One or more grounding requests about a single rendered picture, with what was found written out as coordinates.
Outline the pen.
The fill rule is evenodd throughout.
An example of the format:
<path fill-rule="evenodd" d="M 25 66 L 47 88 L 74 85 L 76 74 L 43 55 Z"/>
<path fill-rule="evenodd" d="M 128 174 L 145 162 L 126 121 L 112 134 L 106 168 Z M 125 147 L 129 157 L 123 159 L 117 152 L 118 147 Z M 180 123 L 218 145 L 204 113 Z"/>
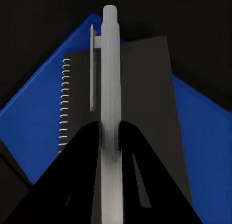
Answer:
<path fill-rule="evenodd" d="M 96 50 L 101 50 L 101 224 L 124 224 L 120 29 L 117 8 L 103 8 L 101 35 L 91 25 L 90 111 L 96 110 Z"/>

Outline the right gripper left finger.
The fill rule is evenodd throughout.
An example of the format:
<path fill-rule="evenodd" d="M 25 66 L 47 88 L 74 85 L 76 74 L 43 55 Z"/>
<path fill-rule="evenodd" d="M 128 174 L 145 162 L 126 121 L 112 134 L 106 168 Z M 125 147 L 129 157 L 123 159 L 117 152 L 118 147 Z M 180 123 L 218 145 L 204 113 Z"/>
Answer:
<path fill-rule="evenodd" d="M 99 139 L 81 127 L 3 224 L 90 224 Z"/>

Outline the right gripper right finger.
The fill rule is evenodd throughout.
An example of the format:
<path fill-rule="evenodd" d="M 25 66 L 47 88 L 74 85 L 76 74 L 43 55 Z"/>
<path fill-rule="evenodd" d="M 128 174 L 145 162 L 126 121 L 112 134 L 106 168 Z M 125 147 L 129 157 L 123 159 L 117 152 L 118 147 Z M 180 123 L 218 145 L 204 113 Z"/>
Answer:
<path fill-rule="evenodd" d="M 140 129 L 121 124 L 124 224 L 203 224 Z M 151 208 L 140 204 L 132 153 Z"/>

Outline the notebook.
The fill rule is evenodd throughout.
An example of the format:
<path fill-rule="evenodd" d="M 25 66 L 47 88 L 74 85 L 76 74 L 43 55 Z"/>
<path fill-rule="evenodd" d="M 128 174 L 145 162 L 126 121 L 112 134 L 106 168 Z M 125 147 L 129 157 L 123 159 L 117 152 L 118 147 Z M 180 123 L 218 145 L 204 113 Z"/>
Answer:
<path fill-rule="evenodd" d="M 121 121 L 136 125 L 193 207 L 167 38 L 120 44 Z M 60 152 L 86 124 L 99 121 L 99 149 L 90 224 L 102 224 L 101 50 L 96 50 L 96 110 L 90 111 L 90 50 L 66 54 Z M 132 153 L 140 204 L 151 204 Z"/>

